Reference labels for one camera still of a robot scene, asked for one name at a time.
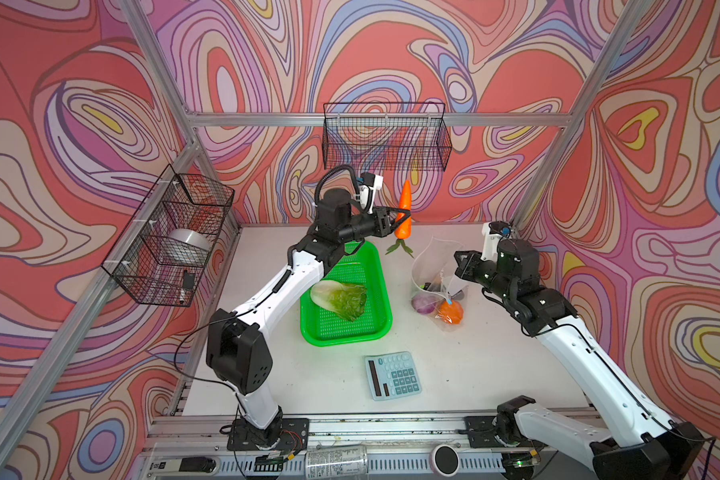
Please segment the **orange bell pepper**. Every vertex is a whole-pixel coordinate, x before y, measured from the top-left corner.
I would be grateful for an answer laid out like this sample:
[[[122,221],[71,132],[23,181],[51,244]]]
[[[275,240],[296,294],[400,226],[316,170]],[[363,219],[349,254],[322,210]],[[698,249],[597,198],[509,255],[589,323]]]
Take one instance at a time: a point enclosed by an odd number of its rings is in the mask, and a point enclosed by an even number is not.
[[[446,300],[436,309],[438,319],[449,325],[459,325],[464,317],[464,309],[456,300]]]

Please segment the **green lettuce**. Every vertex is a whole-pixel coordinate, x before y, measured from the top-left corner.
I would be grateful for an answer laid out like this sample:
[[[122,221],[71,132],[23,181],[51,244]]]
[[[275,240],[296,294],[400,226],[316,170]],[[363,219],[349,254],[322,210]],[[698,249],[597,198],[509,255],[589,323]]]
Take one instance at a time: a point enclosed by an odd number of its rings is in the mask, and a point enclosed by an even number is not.
[[[318,307],[342,320],[354,322],[365,312],[367,288],[359,284],[322,280],[311,287],[309,296]]]

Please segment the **purple red onion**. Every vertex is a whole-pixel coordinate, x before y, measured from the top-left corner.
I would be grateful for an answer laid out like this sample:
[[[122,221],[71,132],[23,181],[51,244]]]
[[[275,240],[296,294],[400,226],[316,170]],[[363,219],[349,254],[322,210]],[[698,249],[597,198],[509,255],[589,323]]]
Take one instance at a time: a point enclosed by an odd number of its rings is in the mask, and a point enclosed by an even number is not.
[[[418,293],[411,299],[412,308],[418,314],[425,316],[433,314],[440,303],[439,296],[427,293]]]

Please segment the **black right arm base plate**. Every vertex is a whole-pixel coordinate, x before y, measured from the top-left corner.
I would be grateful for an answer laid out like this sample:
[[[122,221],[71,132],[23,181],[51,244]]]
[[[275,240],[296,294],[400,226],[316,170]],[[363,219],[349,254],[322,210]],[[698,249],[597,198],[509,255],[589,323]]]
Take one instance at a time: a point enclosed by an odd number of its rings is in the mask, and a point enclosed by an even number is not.
[[[465,427],[459,431],[466,435],[472,448],[528,448],[544,450],[543,442],[523,436],[513,420],[505,415],[467,416]]]

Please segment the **clear zip top bag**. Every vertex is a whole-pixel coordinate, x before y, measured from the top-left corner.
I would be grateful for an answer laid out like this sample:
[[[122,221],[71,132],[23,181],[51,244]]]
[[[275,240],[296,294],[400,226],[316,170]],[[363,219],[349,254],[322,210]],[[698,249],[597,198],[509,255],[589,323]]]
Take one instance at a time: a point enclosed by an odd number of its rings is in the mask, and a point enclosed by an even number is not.
[[[455,275],[457,268],[455,253],[462,249],[463,244],[455,240],[436,237],[431,239],[427,247],[413,262],[410,305],[411,299],[418,293],[437,295],[441,298],[441,303],[446,300],[458,301],[464,309],[465,317],[467,282]],[[458,329],[464,320],[463,317],[459,325],[449,325],[437,318],[436,311],[431,315],[420,316],[430,319],[438,328],[444,331]]]

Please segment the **orange carrot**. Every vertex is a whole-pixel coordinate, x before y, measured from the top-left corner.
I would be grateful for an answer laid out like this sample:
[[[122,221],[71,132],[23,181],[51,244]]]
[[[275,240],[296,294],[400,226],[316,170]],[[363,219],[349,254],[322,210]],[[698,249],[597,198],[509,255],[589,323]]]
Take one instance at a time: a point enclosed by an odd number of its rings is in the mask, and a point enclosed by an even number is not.
[[[397,216],[397,221],[401,225],[395,230],[395,243],[387,248],[385,254],[390,255],[397,250],[402,250],[411,258],[414,257],[413,250],[406,244],[406,240],[410,237],[412,232],[412,220],[410,216],[405,216],[405,213],[410,213],[412,206],[412,186],[409,180],[406,180],[403,184],[402,193],[398,207],[403,209],[402,213]]]

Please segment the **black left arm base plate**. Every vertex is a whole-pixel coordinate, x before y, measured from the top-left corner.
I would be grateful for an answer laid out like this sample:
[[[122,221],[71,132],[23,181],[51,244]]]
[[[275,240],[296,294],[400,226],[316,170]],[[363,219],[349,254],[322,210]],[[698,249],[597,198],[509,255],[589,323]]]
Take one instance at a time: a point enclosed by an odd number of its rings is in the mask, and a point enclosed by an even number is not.
[[[310,421],[307,418],[275,419],[266,429],[258,429],[245,419],[222,426],[229,451],[300,451],[308,446]]]

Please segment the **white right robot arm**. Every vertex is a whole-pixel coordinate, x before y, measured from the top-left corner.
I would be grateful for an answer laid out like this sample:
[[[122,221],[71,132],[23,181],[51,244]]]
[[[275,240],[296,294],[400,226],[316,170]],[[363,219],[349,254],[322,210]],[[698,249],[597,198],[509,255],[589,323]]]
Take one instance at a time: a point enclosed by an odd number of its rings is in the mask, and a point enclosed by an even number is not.
[[[597,429],[520,395],[500,404],[493,435],[514,447],[540,442],[577,460],[600,479],[683,479],[706,440],[676,421],[611,359],[569,300],[540,281],[539,253],[528,242],[491,235],[493,254],[454,254],[456,277],[499,303],[527,337],[566,369],[605,423]]]

